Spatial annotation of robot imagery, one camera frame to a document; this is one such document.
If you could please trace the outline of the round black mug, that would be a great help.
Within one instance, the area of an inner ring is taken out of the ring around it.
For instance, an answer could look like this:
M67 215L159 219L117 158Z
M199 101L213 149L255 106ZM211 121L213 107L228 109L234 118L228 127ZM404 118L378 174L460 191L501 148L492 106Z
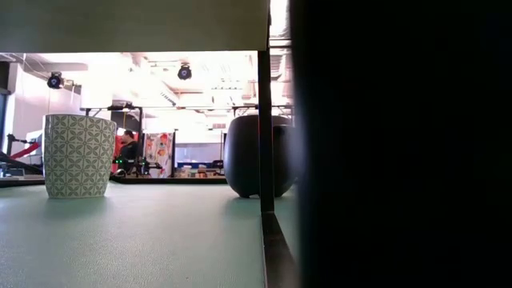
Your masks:
M291 120L273 116L274 196L280 198L296 179L291 168ZM258 116L235 118L225 140L224 171L227 183L241 198L260 194Z

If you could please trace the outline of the white green patterned mug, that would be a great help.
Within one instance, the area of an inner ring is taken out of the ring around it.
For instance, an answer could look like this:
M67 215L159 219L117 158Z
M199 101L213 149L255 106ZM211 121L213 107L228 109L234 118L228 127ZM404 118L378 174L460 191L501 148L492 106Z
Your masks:
M48 196L102 197L110 178L116 123L76 114L48 114L43 123L43 174Z

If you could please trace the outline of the black metal shelf leg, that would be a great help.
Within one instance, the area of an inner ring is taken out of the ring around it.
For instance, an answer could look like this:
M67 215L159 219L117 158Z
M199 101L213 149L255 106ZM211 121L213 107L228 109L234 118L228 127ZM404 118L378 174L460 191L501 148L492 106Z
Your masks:
M512 288L512 0L290 0L303 288Z
M298 288L298 270L274 212L273 123L270 79L270 0L263 0L265 45L258 52L258 156L265 288Z

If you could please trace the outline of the black table border strip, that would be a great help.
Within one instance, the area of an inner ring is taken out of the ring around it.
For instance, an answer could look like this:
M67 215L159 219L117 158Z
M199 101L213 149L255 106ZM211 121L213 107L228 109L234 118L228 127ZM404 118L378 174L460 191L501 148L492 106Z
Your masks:
M225 178L119 178L111 177L112 182L126 185L160 185L160 184L183 184L183 185L224 185ZM0 188L11 188L16 186L38 186L44 185L44 178L20 179L0 178Z

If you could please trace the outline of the colourful floral cloth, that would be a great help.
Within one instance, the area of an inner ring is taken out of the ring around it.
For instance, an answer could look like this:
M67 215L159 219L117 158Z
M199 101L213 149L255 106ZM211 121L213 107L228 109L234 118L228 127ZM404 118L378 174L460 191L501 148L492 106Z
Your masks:
M145 134L144 156L152 178L169 178L173 169L174 133Z

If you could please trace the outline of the light wooden shelf board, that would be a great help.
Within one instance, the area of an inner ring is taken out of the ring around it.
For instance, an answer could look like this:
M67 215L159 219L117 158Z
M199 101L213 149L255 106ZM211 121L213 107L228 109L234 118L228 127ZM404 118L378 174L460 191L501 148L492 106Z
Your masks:
M269 0L0 0L0 52L264 50Z

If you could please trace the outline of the computer monitor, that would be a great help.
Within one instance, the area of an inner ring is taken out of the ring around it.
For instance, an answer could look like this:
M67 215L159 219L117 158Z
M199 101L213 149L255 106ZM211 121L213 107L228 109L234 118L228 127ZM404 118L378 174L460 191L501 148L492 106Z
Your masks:
M28 142L34 142L38 144L38 148L28 154L29 157L42 156L43 148L43 130L35 130L26 134L26 140Z

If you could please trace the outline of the red slanted bar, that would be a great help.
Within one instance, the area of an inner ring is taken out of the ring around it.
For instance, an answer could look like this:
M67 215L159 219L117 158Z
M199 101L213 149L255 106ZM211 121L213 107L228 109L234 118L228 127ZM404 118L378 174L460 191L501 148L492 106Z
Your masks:
M39 143L37 143L37 142L32 143L27 148L25 148L24 150L20 150L19 152L15 153L15 154L12 154L10 156L10 158L18 159L18 158L25 157L25 156L31 154L32 152L36 151L39 147L40 147Z

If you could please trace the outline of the black slanted bar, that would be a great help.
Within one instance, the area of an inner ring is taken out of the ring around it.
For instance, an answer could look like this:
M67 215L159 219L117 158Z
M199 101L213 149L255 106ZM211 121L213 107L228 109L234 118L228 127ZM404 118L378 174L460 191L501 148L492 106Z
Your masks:
M18 160L12 159L10 156L8 156L7 154L5 154L1 151L0 151L0 162L5 162L13 167L22 168L24 170L28 170L35 174L43 174L43 170L41 168L38 168L36 166L26 164L24 162L20 162Z

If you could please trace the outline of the black background frame stand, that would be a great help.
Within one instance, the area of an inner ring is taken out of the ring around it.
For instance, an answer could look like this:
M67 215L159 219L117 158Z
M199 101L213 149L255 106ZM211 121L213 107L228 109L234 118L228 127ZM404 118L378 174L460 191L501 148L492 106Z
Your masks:
M250 114L252 110L258 111L258 105L248 105L248 106L232 106L231 107L233 116L239 117L246 114Z
M86 107L81 110L85 112L85 116L91 117L98 116L100 112L110 112L110 120L116 125L111 172L118 168L116 164L113 164L113 160L116 158L143 158L142 120L144 112L141 106L135 106L132 102L116 102L105 107Z

